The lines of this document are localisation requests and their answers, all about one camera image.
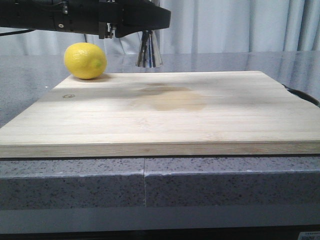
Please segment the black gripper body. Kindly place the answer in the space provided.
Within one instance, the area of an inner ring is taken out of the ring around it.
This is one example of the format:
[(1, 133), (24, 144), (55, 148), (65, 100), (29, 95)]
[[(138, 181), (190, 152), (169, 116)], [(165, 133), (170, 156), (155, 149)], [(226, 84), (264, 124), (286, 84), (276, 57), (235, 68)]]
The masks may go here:
[(116, 37), (116, 25), (99, 21), (99, 0), (2, 0), (0, 26)]

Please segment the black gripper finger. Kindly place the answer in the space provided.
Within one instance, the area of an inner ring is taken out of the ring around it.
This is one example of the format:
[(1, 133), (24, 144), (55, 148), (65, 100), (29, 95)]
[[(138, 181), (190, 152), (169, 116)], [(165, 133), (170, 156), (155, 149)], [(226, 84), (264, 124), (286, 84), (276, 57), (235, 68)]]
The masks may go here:
[(166, 29), (170, 26), (171, 11), (155, 5), (149, 0), (118, 0), (119, 20), (115, 37), (141, 32)]

